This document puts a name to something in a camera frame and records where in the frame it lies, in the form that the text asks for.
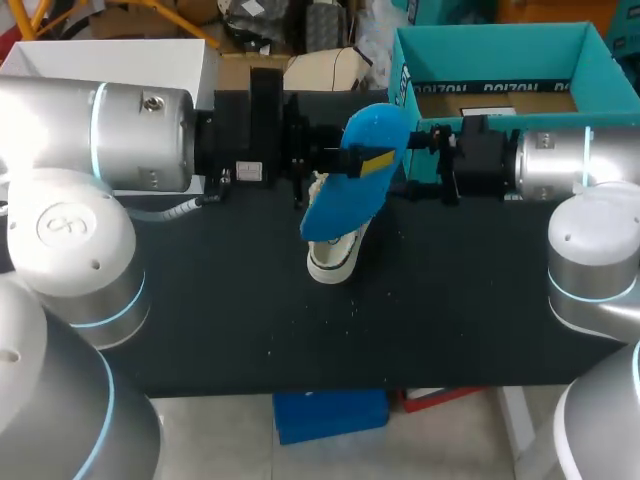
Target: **teal cardboard box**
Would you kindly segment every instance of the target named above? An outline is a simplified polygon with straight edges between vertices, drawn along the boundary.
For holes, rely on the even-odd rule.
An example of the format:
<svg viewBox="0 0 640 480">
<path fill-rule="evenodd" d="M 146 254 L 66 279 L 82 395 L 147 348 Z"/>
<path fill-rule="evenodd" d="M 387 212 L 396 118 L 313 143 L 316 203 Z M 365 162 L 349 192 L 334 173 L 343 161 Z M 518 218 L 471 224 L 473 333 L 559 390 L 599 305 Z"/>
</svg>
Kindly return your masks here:
<svg viewBox="0 0 640 480">
<path fill-rule="evenodd" d="M 470 0 L 392 0 L 393 5 L 407 11 L 411 25 L 451 25 L 469 12 Z"/>
<path fill-rule="evenodd" d="M 388 94 L 422 131 L 459 131 L 463 115 L 480 113 L 509 134 L 640 125 L 640 98 L 588 23 L 398 29 Z M 404 158 L 421 182 L 439 181 L 436 164 L 424 150 Z"/>
<path fill-rule="evenodd" d="M 640 0 L 619 1 L 606 43 L 616 58 L 640 52 Z"/>
<path fill-rule="evenodd" d="M 479 20 L 494 18 L 496 10 L 495 0 L 392 0 L 391 3 L 407 11 L 411 25 L 484 23 Z"/>
</svg>

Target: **blue box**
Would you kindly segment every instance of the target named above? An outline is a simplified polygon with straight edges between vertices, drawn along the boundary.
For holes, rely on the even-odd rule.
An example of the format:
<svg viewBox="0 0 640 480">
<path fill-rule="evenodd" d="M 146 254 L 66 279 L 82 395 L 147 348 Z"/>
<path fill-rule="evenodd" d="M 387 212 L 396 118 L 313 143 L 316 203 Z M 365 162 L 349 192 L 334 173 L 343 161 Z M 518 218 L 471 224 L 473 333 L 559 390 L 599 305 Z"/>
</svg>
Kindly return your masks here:
<svg viewBox="0 0 640 480">
<path fill-rule="evenodd" d="M 383 390 L 277 393 L 273 411 L 282 445 L 378 428 L 389 420 Z"/>
<path fill-rule="evenodd" d="M 491 128 L 507 133 L 514 129 L 640 125 L 640 98 L 589 23 L 398 29 L 388 94 L 389 101 L 403 106 L 416 130 L 422 131 L 435 124 L 460 129 L 459 111 L 422 115 L 421 111 L 428 110 L 425 105 L 434 105 L 443 95 L 464 100 L 487 94 L 509 98 L 534 94 L 532 103 L 549 96 L 562 101 L 568 98 L 572 103 L 572 109 L 555 113 L 516 109 L 515 115 L 489 117 Z M 436 165 L 437 157 L 428 151 L 405 155 L 409 179 L 438 182 Z"/>
<path fill-rule="evenodd" d="M 606 44 L 616 58 L 640 52 L 640 0 L 620 0 Z"/>
<path fill-rule="evenodd" d="M 493 0 L 392 0 L 406 10 L 411 25 L 457 25 L 486 23 L 495 17 Z"/>
<path fill-rule="evenodd" d="M 392 0 L 411 25 L 453 25 L 471 11 L 470 0 Z"/>
</svg>

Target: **shoelace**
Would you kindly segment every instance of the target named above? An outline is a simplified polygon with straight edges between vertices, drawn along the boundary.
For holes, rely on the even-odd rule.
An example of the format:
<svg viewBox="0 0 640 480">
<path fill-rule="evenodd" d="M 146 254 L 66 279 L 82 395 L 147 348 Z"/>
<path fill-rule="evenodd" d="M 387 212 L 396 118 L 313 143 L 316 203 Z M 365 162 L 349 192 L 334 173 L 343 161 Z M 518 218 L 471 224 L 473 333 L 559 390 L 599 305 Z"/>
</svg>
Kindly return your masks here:
<svg viewBox="0 0 640 480">
<path fill-rule="evenodd" d="M 318 193 L 324 186 L 324 182 L 327 180 L 327 177 L 329 176 L 326 173 L 313 172 L 313 174 L 316 176 L 316 180 L 309 187 L 309 206 L 311 206 L 313 201 L 316 199 L 316 197 L 318 196 Z M 327 243 L 329 245 L 335 245 L 340 241 L 341 238 L 342 237 L 338 237 L 333 240 L 329 240 Z"/>
</svg>

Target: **blue shoe insole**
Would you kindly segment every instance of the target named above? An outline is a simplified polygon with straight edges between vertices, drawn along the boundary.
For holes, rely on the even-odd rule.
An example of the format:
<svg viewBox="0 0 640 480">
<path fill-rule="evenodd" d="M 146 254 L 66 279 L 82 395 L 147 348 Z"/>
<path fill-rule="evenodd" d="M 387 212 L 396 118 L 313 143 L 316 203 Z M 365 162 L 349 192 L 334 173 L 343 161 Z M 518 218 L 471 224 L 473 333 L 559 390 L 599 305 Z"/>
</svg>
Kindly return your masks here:
<svg viewBox="0 0 640 480">
<path fill-rule="evenodd" d="M 309 242 L 334 240 L 357 230 L 378 213 L 402 162 L 410 132 L 404 109 L 388 103 L 370 105 L 352 116 L 342 148 L 357 144 L 395 149 L 393 163 L 360 178 L 329 175 L 302 219 L 302 238 Z"/>
</svg>

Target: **yellow label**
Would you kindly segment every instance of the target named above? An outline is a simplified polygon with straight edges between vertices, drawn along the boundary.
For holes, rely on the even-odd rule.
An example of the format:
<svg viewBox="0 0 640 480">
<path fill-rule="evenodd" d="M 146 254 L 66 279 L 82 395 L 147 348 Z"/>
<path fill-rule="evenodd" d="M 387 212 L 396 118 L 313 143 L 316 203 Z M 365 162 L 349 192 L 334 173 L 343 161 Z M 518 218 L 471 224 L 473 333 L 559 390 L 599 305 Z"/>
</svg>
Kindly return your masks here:
<svg viewBox="0 0 640 480">
<path fill-rule="evenodd" d="M 377 172 L 378 170 L 382 170 L 385 167 L 393 165 L 393 156 L 395 153 L 395 150 L 391 150 L 390 152 L 383 153 L 379 157 L 363 162 L 362 169 L 360 170 L 360 176 L 364 177 L 365 175 L 369 175 L 370 173 Z"/>
</svg>

